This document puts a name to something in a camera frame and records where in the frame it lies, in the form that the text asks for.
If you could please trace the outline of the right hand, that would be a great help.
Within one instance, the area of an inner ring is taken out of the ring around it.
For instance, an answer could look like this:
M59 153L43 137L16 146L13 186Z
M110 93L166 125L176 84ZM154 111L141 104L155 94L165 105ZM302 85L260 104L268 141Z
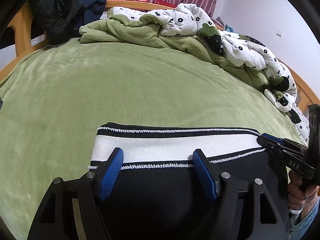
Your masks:
M289 208L297 210L299 207L303 207L302 213L308 214L317 202L319 186L311 185L302 191L299 188L302 185L302 178L293 170L289 171L289 179L290 182L287 186Z

